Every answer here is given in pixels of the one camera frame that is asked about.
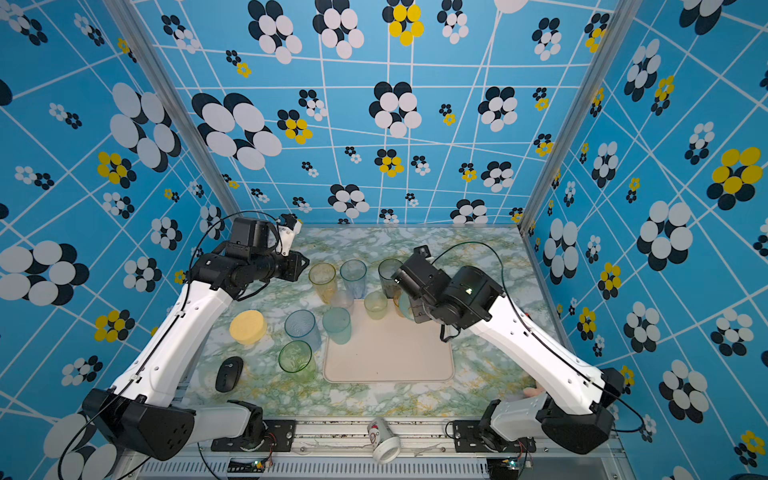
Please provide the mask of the light green textured glass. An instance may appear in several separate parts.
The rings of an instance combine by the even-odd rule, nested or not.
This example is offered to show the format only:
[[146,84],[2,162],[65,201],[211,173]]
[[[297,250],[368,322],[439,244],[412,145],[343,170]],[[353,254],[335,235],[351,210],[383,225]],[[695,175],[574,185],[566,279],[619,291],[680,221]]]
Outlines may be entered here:
[[365,297],[364,307],[370,319],[381,320],[388,313],[389,300],[382,291],[373,291]]

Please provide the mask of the tall yellow glass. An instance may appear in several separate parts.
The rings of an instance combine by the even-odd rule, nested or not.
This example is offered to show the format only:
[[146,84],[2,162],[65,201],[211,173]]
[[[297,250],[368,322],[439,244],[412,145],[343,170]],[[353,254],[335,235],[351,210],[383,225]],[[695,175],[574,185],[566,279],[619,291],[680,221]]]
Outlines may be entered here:
[[330,304],[338,290],[336,268],[329,263],[317,263],[309,271],[309,280],[321,301]]

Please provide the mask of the clear textured glass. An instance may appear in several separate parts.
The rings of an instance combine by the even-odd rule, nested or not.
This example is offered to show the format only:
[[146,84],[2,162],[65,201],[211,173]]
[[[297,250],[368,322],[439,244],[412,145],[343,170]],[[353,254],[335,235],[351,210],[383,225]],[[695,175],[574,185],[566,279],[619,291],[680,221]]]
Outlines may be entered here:
[[344,308],[351,311],[354,307],[354,296],[347,290],[338,290],[331,298],[331,305],[334,308]]

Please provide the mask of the teal textured glass front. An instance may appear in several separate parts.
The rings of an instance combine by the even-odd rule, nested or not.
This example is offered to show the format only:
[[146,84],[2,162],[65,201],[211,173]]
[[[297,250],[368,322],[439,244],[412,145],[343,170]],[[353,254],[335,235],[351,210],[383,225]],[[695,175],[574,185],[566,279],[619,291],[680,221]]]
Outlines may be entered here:
[[322,324],[330,340],[338,345],[344,345],[351,339],[351,316],[347,309],[332,307],[324,313]]

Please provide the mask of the light blue short glass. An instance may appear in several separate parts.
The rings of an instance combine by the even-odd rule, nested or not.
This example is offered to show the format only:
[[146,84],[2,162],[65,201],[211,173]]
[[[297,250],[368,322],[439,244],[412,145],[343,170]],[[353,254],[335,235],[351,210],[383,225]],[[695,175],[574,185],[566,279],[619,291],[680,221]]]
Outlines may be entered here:
[[322,337],[315,315],[309,310],[297,310],[290,313],[284,323],[285,333],[292,339],[304,341],[313,352],[322,346]]

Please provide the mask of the green clear glass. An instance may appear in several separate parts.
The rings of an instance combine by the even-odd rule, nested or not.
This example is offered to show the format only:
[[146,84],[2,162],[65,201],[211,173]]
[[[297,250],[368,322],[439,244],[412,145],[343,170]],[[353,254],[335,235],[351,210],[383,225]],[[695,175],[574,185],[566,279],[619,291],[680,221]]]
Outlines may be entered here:
[[307,383],[315,380],[314,352],[305,341],[294,340],[286,344],[278,355],[278,365],[292,381]]

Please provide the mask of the short amber glass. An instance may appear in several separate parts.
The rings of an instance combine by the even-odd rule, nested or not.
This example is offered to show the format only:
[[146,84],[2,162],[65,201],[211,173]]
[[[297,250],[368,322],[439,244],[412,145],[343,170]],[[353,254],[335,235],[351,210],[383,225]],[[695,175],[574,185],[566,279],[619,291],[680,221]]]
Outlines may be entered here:
[[400,296],[397,295],[393,298],[393,304],[394,304],[394,311],[399,317],[404,318],[404,314],[402,313],[400,309]]

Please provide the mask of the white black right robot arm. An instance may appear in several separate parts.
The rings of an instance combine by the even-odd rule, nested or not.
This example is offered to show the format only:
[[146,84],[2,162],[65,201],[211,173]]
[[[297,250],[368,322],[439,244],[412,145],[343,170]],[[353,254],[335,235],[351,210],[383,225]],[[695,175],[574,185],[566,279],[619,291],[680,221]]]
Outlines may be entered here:
[[599,369],[558,343],[483,270],[463,266],[450,276],[419,246],[395,271],[418,323],[468,331],[525,370],[542,392],[516,401],[494,400],[478,423],[478,435],[494,452],[527,439],[546,437],[575,454],[605,443],[614,429],[609,407],[619,400],[624,377]]

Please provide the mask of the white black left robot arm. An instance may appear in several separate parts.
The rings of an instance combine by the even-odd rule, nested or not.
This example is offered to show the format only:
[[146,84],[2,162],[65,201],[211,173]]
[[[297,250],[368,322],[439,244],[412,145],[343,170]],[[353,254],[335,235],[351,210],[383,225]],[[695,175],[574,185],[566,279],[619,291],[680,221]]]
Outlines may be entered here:
[[254,404],[229,401],[192,410],[172,401],[214,322],[232,302],[250,296],[251,283],[299,279],[309,264],[292,248],[301,228],[291,214],[274,222],[236,218],[229,240],[194,260],[178,300],[136,360],[111,387],[92,389],[82,403],[86,418],[110,443],[161,461],[206,440],[262,443],[263,411]]

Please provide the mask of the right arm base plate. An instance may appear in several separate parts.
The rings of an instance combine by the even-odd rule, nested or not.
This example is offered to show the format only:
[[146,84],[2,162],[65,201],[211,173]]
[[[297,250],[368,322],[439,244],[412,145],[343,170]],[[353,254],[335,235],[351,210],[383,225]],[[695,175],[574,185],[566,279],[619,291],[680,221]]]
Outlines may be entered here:
[[503,439],[480,420],[454,420],[450,435],[457,453],[483,453],[519,455],[535,453],[537,445],[533,438],[521,437],[510,441]]

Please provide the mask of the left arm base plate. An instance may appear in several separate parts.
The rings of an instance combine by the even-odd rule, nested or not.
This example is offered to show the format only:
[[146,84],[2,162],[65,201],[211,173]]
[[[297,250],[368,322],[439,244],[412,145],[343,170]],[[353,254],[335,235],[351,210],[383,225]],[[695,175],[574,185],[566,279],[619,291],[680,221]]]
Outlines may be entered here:
[[263,420],[254,436],[218,438],[211,443],[214,452],[290,452],[295,438],[295,420]]

